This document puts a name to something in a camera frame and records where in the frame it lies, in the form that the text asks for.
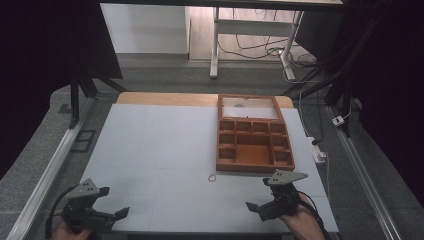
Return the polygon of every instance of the gray floor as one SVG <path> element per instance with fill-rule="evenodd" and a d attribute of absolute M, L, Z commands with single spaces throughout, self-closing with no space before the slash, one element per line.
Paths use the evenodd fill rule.
<path fill-rule="evenodd" d="M 281 64 L 220 63 L 218 79 L 210 80 L 208 63 L 190 62 L 170 56 L 164 58 L 164 56 L 122 54 L 118 57 L 125 79 L 119 83 L 131 91 L 280 95 L 291 86 L 282 78 Z M 307 71 L 308 69 L 295 69 L 299 78 Z M 118 97 L 118 93 L 109 86 L 99 81 L 96 81 L 96 85 L 100 91 L 99 97 L 95 100 L 83 126 L 84 133 L 79 138 L 84 139 L 93 134 L 93 140 L 91 144 L 79 142 L 73 145 L 74 150 L 68 155 L 58 173 L 26 239 L 44 239 L 44 221 L 54 200 L 64 189 L 80 181 L 108 111 Z M 322 104 L 324 94 L 325 90 L 319 93 L 318 99 L 316 95 L 302 99 L 300 109 L 310 135 L 320 138 L 322 136 L 320 126 L 324 132 L 324 141 L 319 146 L 322 151 L 328 153 L 330 161 L 327 162 L 329 166 L 319 165 L 318 170 L 326 190 L 329 190 L 327 193 L 340 234 L 343 239 L 386 239 Z M 43 123 L 14 166 L 1 180 L 0 239 L 8 236 L 63 137 L 70 120 L 69 103 L 68 87 L 59 89 L 52 95 L 51 107 Z M 295 102 L 295 105 L 299 109 L 299 103 Z M 318 111 L 321 113 L 322 124 L 319 121 Z M 403 239 L 422 239 L 424 236 L 422 207 L 390 161 L 362 129 L 358 114 L 359 108 L 353 106 L 350 125 L 352 141 L 359 150 Z M 142 238 L 153 239 L 158 236 L 142 236 Z M 127 236 L 108 234 L 104 239 L 127 239 Z"/>

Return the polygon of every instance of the table leg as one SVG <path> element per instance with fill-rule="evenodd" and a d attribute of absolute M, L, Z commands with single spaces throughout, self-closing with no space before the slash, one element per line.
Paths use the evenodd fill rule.
<path fill-rule="evenodd" d="M 293 70 L 290 66 L 290 61 L 289 61 L 289 53 L 290 53 L 290 48 L 293 44 L 293 40 L 294 37 L 296 36 L 296 32 L 297 32 L 297 28 L 299 27 L 299 22 L 300 19 L 302 18 L 302 14 L 303 12 L 299 12 L 293 22 L 292 28 L 290 30 L 290 34 L 289 34 L 289 38 L 287 39 L 287 45 L 284 48 L 284 51 L 280 51 L 280 59 L 281 62 L 283 63 L 283 67 L 284 67 L 284 72 L 286 73 L 287 76 L 287 80 L 288 81 L 294 81 L 296 78 L 293 74 Z"/>
<path fill-rule="evenodd" d="M 212 47 L 212 57 L 211 57 L 211 71 L 210 78 L 216 79 L 218 77 L 218 27 L 219 27 L 219 8 L 216 7 L 213 9 L 213 47 Z"/>

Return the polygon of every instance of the wooden box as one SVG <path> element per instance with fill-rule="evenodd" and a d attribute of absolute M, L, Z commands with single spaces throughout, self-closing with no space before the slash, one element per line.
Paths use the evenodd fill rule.
<path fill-rule="evenodd" d="M 275 97 L 218 96 L 217 171 L 273 173 L 295 168 Z"/>

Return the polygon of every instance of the white tabletop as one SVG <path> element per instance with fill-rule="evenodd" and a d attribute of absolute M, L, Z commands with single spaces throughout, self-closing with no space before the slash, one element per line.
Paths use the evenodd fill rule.
<path fill-rule="evenodd" d="M 296 162 L 309 177 L 295 182 L 315 201 L 329 232 L 338 232 L 296 109 L 281 109 Z M 82 177 L 110 187 L 94 209 L 130 207 L 112 230 L 165 233 L 283 233 L 280 220 L 262 222 L 245 202 L 273 199 L 270 175 L 217 172 L 217 107 L 115 104 Z M 216 181 L 208 180 L 211 174 Z"/>

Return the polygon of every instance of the white plug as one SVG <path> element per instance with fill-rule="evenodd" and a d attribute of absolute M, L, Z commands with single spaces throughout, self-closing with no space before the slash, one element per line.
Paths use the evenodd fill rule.
<path fill-rule="evenodd" d="M 312 142 L 315 140 L 313 137 L 307 137 L 309 146 L 311 147 L 311 153 L 312 157 L 315 160 L 316 164 L 323 164 L 325 163 L 325 159 L 327 159 L 327 154 L 324 152 L 321 152 L 318 145 L 313 145 Z"/>
<path fill-rule="evenodd" d="M 336 126 L 340 126 L 344 123 L 344 119 L 341 116 L 333 118 L 333 124 Z"/>

